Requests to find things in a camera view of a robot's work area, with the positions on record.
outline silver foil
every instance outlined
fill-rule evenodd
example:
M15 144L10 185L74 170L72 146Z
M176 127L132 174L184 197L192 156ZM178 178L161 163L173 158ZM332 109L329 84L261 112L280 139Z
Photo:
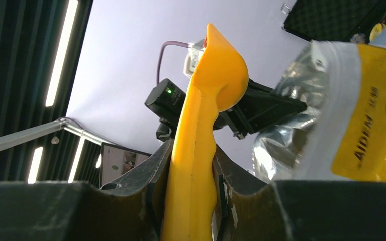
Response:
M308 108L261 132L252 150L255 176L264 182L288 179L327 99L329 74L315 45L305 47L283 74L274 93L305 102Z

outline white wall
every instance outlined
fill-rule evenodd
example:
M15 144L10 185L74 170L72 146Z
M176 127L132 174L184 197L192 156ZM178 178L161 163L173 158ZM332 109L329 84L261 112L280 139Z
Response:
M155 86L162 43L195 42L205 37L207 23L213 23L243 56L250 78L274 87L306 44L281 29L286 18L280 11L283 2L95 0L67 116L120 145L153 153L159 146L159 122L144 101ZM186 49L167 47L161 69L161 78L184 91L186 54ZM215 132L221 148L247 169L254 137L239 141L229 128Z

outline white cable connector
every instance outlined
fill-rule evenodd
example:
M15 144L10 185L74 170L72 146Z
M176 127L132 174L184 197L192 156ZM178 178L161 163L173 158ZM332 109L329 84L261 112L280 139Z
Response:
M186 75L188 78L191 78L193 75L193 72L196 69L196 66L199 63L199 60L201 59L202 55L204 54L204 39L198 41L197 43L190 43L188 44L188 54L185 57L184 61L184 75Z

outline metal frame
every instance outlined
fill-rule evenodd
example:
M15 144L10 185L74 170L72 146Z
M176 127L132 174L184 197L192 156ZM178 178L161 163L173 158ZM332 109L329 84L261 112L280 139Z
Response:
M47 134L57 132L59 130L69 131L77 136L84 137L86 140L89 140L97 145L101 145L103 142L116 145L116 143L109 141L106 138L85 130L73 120L63 118L0 137L0 151L34 140Z

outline black case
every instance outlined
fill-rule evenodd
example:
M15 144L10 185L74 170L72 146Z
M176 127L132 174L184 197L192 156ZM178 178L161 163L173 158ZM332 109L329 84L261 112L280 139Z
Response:
M306 40L350 42L364 33L369 42L385 13L386 0L297 0L283 26Z

